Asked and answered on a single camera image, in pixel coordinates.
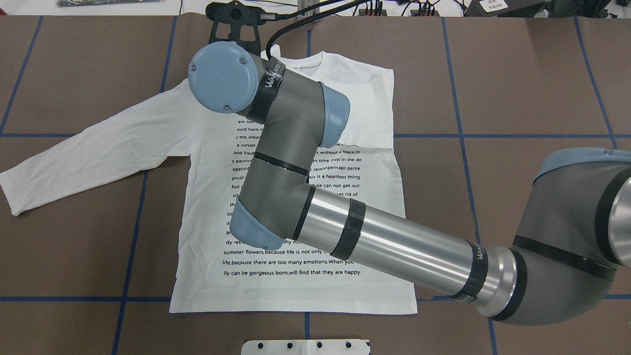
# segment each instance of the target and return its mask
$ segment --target white t-shirt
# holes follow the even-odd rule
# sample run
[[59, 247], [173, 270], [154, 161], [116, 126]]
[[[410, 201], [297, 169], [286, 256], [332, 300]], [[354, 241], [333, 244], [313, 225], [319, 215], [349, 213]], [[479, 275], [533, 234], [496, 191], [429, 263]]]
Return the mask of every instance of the white t-shirt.
[[[331, 169], [339, 172], [336, 167], [348, 164], [341, 161], [353, 157], [357, 174], [345, 174], [347, 180], [343, 182], [348, 184], [336, 184], [335, 179], [313, 174], [311, 183], [326, 188], [329, 182], [327, 190], [337, 193], [351, 191], [354, 186], [353, 198], [403, 216], [401, 176], [392, 151], [392, 71], [324, 52], [307, 59], [286, 60], [286, 64], [344, 93], [351, 102], [349, 122], [340, 139], [344, 145], [319, 150], [312, 172], [322, 172], [321, 176], [326, 177], [325, 172]], [[235, 174], [233, 168], [247, 167], [255, 135], [260, 134], [258, 128], [259, 125], [236, 114], [207, 110], [193, 97], [188, 80], [184, 80], [172, 90], [130, 107], [1, 173], [0, 185], [12, 214], [19, 215], [157, 167], [169, 156], [190, 156], [171, 312], [416, 313], [414, 289], [409, 282], [357, 264], [329, 266], [329, 260], [336, 260], [326, 254], [300, 258], [294, 253], [258, 255], [251, 253], [253, 248], [232, 244], [236, 239], [227, 235], [227, 215], [239, 192], [237, 183], [242, 182], [239, 179], [245, 174], [242, 171], [245, 169]], [[237, 139], [246, 130], [253, 136]], [[333, 156], [342, 159], [330, 159]], [[360, 182], [361, 168], [370, 170], [370, 176]], [[313, 250], [302, 244], [286, 244], [289, 245], [283, 245], [281, 250], [291, 249], [298, 254]], [[267, 274], [280, 269], [293, 271], [293, 267], [246, 265], [253, 258], [295, 263], [300, 259], [301, 264], [306, 258], [320, 261], [310, 262], [308, 267], [300, 265], [300, 271], [306, 270], [309, 275], [298, 278], [292, 274]], [[234, 266], [226, 265], [232, 262], [239, 264], [238, 276], [231, 275], [236, 270]], [[310, 274], [318, 270], [326, 274]], [[339, 275], [328, 274], [336, 270]], [[344, 274], [345, 270], [354, 272]], [[292, 281], [287, 282], [287, 277], [293, 277]]]

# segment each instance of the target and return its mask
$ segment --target wire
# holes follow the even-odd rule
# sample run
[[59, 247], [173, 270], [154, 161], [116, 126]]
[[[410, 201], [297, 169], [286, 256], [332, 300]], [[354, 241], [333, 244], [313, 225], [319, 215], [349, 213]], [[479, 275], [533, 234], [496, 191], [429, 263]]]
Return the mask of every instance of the wire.
[[304, 9], [298, 10], [298, 11], [296, 11], [294, 13], [290, 13], [290, 14], [287, 14], [287, 15], [279, 15], [278, 19], [279, 20], [287, 20], [287, 19], [290, 19], [290, 18], [294, 18], [294, 17], [300, 16], [300, 15], [302, 15], [304, 13], [308, 13], [309, 11], [311, 11], [313, 9], [317, 9], [317, 8], [319, 8], [321, 6], [338, 3], [340, 1], [342, 1], [342, 0], [327, 0], [327, 1], [324, 1], [324, 2], [321, 2], [321, 3], [317, 3], [317, 4], [314, 4], [314, 5], [308, 6], [308, 7], [304, 8]]
[[294, 5], [294, 4], [286, 4], [286, 3], [279, 3], [278, 1], [272, 1], [272, 0], [246, 0], [246, 1], [251, 1], [253, 3], [270, 3], [270, 4], [277, 4], [277, 5], [285, 5], [285, 6], [292, 6], [294, 8], [297, 8], [298, 5]]
[[420, 10], [421, 8], [421, 2], [419, 0], [414, 0], [414, 1], [410, 1], [405, 8], [403, 9], [403, 12], [401, 13], [401, 16], [403, 17], [403, 15], [405, 15], [405, 11], [407, 11], [407, 9], [409, 8], [410, 5], [412, 4], [418, 4], [418, 9]]
[[[295, 30], [296, 28], [300, 28], [300, 27], [302, 27], [302, 26], [304, 26], [304, 25], [306, 25], [308, 23], [311, 23], [313, 21], [317, 21], [317, 20], [320, 20], [321, 18], [325, 18], [325, 17], [327, 17], [329, 15], [334, 15], [334, 14], [340, 12], [340, 11], [344, 11], [346, 9], [350, 9], [353, 6], [365, 3], [367, 1], [370, 1], [370, 0], [354, 0], [354, 1], [351, 1], [350, 3], [346, 3], [344, 5], [338, 6], [337, 8], [333, 8], [333, 9], [330, 9], [330, 10], [327, 10], [327, 11], [323, 11], [321, 13], [317, 13], [317, 14], [315, 14], [313, 16], [309, 16], [309, 17], [303, 18], [300, 21], [296, 21], [295, 23], [292, 23], [291, 25], [288, 25], [286, 27], [281, 28], [276, 33], [274, 33], [272, 35], [272, 37], [269, 38], [268, 44], [265, 46], [265, 53], [268, 55], [268, 58], [272, 57], [272, 55], [271, 55], [272, 45], [274, 45], [274, 41], [277, 40], [278, 37], [282, 36], [283, 34], [289, 32], [289, 31]], [[325, 3], [331, 4], [328, 1], [325, 1], [325, 2], [320, 3], [320, 4], [325, 4]]]

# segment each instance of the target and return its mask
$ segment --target brown table surface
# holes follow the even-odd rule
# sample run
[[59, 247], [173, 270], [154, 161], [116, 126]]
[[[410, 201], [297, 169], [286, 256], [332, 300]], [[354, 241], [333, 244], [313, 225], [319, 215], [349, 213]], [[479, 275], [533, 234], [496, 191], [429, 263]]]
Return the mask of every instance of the brown table surface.
[[[282, 23], [261, 28], [263, 43]], [[202, 15], [0, 16], [0, 171], [168, 90]], [[543, 159], [631, 150], [631, 20], [326, 18], [279, 41], [394, 69], [408, 218], [510, 245]], [[373, 354], [631, 354], [631, 272], [575, 320], [491, 322], [417, 288], [418, 314], [169, 314], [188, 158], [13, 217], [0, 198], [1, 354], [238, 354], [249, 339], [370, 339]]]

